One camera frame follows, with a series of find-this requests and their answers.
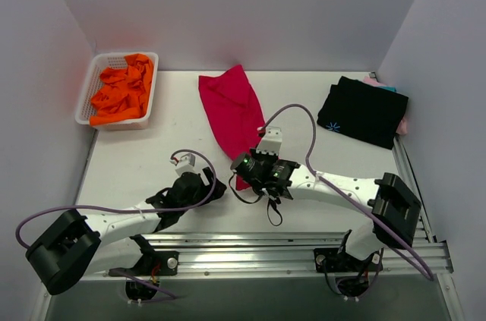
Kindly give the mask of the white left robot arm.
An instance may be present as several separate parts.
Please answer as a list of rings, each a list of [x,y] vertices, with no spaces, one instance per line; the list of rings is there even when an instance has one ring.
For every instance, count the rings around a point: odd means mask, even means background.
[[[167,265],[146,235],[167,229],[189,206],[208,204],[226,192],[226,185],[206,167],[185,172],[166,187],[124,214],[63,212],[27,248],[26,258],[51,295],[76,285],[84,275],[117,269],[130,275],[149,275]]]

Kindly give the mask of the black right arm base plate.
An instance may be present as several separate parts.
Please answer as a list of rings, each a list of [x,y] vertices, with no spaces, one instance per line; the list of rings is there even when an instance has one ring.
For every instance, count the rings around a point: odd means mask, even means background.
[[[313,253],[315,270],[318,273],[380,272],[383,269],[378,252],[373,253],[365,260],[357,260],[340,251],[337,247],[315,248]]]

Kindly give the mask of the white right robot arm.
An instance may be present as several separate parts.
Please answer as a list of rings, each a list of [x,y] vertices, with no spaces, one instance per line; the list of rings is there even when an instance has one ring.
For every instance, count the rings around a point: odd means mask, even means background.
[[[309,165],[276,156],[242,153],[231,170],[258,195],[274,202],[315,200],[360,212],[368,218],[347,231],[338,263],[353,270],[383,247],[411,250],[421,203],[400,177],[350,178],[317,172]]]

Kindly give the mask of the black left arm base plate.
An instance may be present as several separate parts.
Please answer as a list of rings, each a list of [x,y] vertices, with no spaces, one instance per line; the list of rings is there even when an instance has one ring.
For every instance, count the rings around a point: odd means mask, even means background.
[[[178,274],[178,257],[179,252],[174,250],[145,252],[132,267],[110,269],[108,274],[111,277],[119,276],[120,272],[132,276],[174,276]]]

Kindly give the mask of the crimson red t-shirt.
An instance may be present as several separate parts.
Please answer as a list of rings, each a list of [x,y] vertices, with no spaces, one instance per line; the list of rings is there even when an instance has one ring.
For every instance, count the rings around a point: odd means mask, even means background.
[[[241,65],[218,77],[200,75],[198,91],[213,136],[231,160],[259,144],[264,115]]]

